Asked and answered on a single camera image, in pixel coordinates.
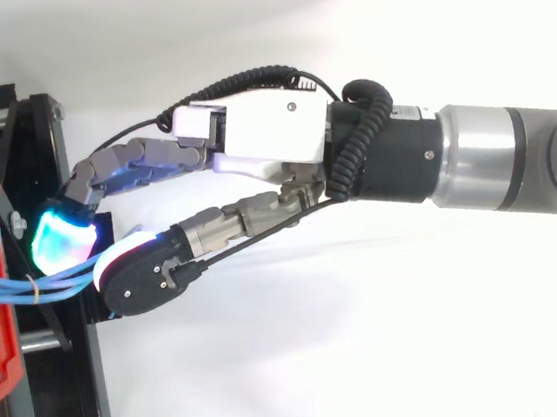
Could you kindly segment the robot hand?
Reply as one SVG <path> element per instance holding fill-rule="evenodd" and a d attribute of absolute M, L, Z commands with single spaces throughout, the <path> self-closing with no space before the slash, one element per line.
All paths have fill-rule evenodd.
<path fill-rule="evenodd" d="M 90 281 L 115 315 L 169 303 L 221 259 L 320 208 L 328 107 L 318 94 L 283 88 L 189 99 L 171 114 L 167 140 L 133 138 L 75 165 L 38 220 L 33 263 L 50 277 L 90 266 Z M 210 207 L 160 233 L 132 232 L 94 253 L 93 218 L 104 198 L 208 169 L 274 190 Z"/>

